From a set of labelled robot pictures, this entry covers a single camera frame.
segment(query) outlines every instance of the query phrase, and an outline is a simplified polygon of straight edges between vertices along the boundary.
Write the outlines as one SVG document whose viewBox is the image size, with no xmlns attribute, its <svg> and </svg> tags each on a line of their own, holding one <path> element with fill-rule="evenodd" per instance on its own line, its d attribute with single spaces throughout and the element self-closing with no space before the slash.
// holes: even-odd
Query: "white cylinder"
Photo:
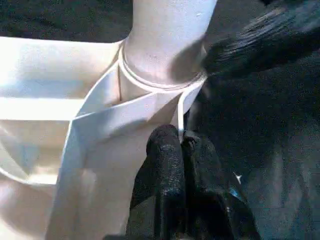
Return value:
<svg viewBox="0 0 320 240">
<path fill-rule="evenodd" d="M 134 0 L 124 61 L 139 81 L 175 89 L 200 72 L 203 37 L 217 0 Z"/>
</svg>

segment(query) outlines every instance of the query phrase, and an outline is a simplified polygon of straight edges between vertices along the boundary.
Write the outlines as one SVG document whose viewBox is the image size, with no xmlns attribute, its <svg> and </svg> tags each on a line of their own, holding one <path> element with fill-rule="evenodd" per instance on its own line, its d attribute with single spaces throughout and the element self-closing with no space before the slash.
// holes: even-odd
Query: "black brush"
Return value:
<svg viewBox="0 0 320 240">
<path fill-rule="evenodd" d="M 243 78 L 310 55 L 320 48 L 319 39 L 320 1 L 278 0 L 240 32 L 214 44 L 203 66 L 223 80 Z"/>
</svg>

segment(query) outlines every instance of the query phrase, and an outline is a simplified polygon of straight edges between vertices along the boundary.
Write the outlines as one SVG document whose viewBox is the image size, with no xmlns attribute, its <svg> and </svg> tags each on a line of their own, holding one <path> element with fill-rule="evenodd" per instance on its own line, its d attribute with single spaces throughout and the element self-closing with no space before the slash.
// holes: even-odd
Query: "dark background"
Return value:
<svg viewBox="0 0 320 240">
<path fill-rule="evenodd" d="M 220 0 L 206 45 L 259 15 L 257 0 Z M 3 0 L 0 35 L 116 42 L 132 27 L 132 0 Z M 320 239 L 319 52 L 235 84 L 207 82 L 188 127 L 213 141 L 238 175 L 264 239 Z"/>
</svg>

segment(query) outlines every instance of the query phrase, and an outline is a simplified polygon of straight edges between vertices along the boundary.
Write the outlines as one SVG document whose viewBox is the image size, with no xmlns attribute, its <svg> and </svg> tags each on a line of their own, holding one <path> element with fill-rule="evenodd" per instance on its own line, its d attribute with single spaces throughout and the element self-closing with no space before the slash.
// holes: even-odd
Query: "brush bristles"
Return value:
<svg viewBox="0 0 320 240">
<path fill-rule="evenodd" d="M 320 1 L 281 0 L 242 31 L 213 45 L 208 75 L 241 78 L 308 56 L 320 48 Z"/>
</svg>

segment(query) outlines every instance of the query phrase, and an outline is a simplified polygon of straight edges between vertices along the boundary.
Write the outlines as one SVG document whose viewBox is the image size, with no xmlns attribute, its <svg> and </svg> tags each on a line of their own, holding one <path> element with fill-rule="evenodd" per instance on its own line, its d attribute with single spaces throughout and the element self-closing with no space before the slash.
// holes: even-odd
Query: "black fabric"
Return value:
<svg viewBox="0 0 320 240">
<path fill-rule="evenodd" d="M 1 0 L 0 36 L 114 43 L 132 14 L 132 0 Z"/>
</svg>

